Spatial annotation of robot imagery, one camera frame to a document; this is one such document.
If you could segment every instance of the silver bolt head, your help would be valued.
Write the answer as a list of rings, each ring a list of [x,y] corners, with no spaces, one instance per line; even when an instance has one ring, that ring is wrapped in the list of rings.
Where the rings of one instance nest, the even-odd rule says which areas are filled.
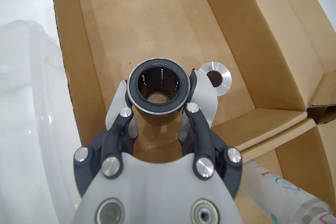
[[[108,157],[102,163],[102,172],[105,177],[114,176],[120,168],[120,161],[116,157]]]
[[[79,147],[75,152],[74,159],[75,161],[81,163],[89,156],[89,149],[87,147]]]
[[[240,163],[242,157],[241,153],[236,148],[228,149],[228,157],[233,163]]]
[[[187,110],[191,113],[196,113],[198,112],[200,109],[199,109],[199,106],[198,104],[196,103],[193,103],[193,102],[190,102],[187,104]]]
[[[196,162],[197,172],[204,178],[212,177],[215,167],[208,158],[199,158]]]
[[[132,109],[130,107],[124,107],[120,110],[120,116],[127,118],[132,114]]]

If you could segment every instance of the cylindrical bearing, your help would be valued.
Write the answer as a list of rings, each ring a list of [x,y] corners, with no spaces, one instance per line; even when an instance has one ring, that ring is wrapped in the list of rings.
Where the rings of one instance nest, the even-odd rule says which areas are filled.
[[[189,93],[188,73],[166,58],[151,58],[139,63],[127,80],[129,100],[144,120],[155,126],[172,122]]]

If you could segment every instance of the cardboard wall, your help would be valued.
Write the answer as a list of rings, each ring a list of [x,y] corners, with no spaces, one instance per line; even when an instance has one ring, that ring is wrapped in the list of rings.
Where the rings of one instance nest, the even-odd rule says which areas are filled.
[[[300,74],[301,66],[306,68],[306,64],[310,65],[310,63],[303,62],[304,57],[300,57],[300,55],[296,58],[293,57],[294,54],[290,50],[290,45],[295,44],[298,33],[292,30],[284,31],[288,27],[282,25],[281,21],[288,16],[287,13],[283,13],[281,18],[272,19],[272,24],[279,25],[276,37],[279,37],[279,40],[285,40],[282,45],[285,45],[286,50],[290,52],[290,60],[298,63],[298,65],[295,65],[295,73],[304,75],[299,82],[300,85],[304,84],[304,86],[309,87],[303,93],[304,98],[301,96],[296,84],[297,81],[293,78],[287,65],[283,50],[279,47],[278,38],[274,36],[270,29],[257,1],[208,0],[208,2],[244,77],[255,106],[258,108],[305,111],[307,95],[312,95],[315,91],[318,80],[323,75],[323,70],[322,67],[321,69],[318,68],[318,61],[317,66],[313,61],[312,69]],[[266,0],[266,2],[277,2],[277,0]],[[273,9],[276,9],[277,12],[282,10],[279,7]],[[297,21],[293,24],[300,27],[300,23]],[[314,70],[316,70],[315,74],[317,76],[316,81],[312,82],[311,77]]]
[[[229,146],[240,151],[264,141],[307,117],[306,112],[257,108],[212,127]]]
[[[106,110],[79,0],[54,0],[63,60],[82,144],[105,129]]]
[[[327,155],[327,160],[330,167],[331,177],[334,184],[334,190],[336,195],[336,120],[331,121],[327,124],[322,124],[317,126],[320,133],[322,143],[324,146],[325,153]],[[333,207],[334,215],[336,213],[336,208]]]
[[[291,141],[316,126],[313,119],[305,119],[283,132],[242,151],[243,162],[255,159]]]
[[[278,147],[276,155],[284,179],[336,210],[331,169],[317,127]]]
[[[336,33],[318,0],[288,0],[325,72],[336,70]]]
[[[256,2],[307,107],[324,74],[312,43],[288,0],[256,0]]]

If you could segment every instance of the cardboard box flap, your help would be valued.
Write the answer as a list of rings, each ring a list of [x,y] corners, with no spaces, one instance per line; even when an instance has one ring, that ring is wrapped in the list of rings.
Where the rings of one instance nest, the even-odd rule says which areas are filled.
[[[336,70],[336,33],[318,0],[288,0],[325,72]]]
[[[240,151],[292,127],[307,117],[306,112],[257,108],[212,127],[229,146]]]
[[[305,111],[306,100],[300,94],[293,73],[257,1],[207,1],[244,77],[254,105],[258,108]],[[288,46],[292,44],[291,40],[295,41],[295,36],[290,35]],[[315,85],[311,84],[310,87],[310,93],[306,95],[313,94]]]
[[[256,157],[270,152],[273,149],[285,144],[286,142],[289,142],[292,139],[302,135],[315,126],[316,124],[313,119],[305,119],[293,127],[283,131],[282,133],[279,133],[265,141],[243,150],[243,162],[248,162],[249,160],[255,159]]]
[[[324,74],[314,97],[311,106],[328,106],[336,104],[336,72]]]
[[[312,43],[288,0],[256,1],[307,107],[324,74]]]

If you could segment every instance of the cardboard box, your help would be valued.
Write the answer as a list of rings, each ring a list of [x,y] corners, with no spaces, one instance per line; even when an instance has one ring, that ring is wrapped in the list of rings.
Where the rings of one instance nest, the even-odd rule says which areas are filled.
[[[191,71],[219,61],[233,85],[219,98],[213,130],[245,150],[307,116],[324,68],[288,0],[54,0],[82,143],[104,129],[115,90],[150,57]],[[153,127],[138,113],[135,156],[181,157],[178,118]]]
[[[310,96],[308,117],[316,123],[336,118],[336,33],[317,0],[288,0],[312,43],[323,68],[323,78]]]

